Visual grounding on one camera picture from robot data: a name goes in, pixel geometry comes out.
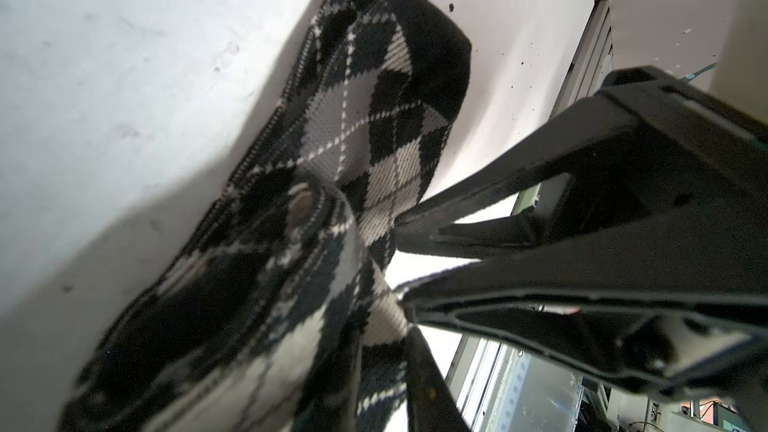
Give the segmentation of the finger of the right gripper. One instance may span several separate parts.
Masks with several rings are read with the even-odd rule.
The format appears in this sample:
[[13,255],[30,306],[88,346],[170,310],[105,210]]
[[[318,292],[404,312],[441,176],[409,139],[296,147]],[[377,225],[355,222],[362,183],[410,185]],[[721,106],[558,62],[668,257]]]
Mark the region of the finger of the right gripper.
[[417,323],[661,399],[767,395],[767,206],[688,205],[408,287]]
[[723,203],[767,218],[767,127],[650,66],[611,72],[488,166],[395,223],[404,252],[486,258]]

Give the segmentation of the black grey argyle sock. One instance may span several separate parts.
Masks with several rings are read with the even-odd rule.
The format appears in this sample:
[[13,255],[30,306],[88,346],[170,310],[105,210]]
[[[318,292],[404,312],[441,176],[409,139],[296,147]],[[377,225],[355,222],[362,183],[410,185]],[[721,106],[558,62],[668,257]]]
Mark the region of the black grey argyle sock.
[[79,374],[61,431],[383,431],[425,341],[385,278],[471,44],[428,0],[323,0],[267,124]]

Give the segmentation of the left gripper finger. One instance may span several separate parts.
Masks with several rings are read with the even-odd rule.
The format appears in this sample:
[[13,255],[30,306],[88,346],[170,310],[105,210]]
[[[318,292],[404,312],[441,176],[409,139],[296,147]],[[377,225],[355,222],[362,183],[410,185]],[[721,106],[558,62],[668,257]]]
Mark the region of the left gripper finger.
[[405,357],[408,430],[469,432],[418,327],[405,338]]

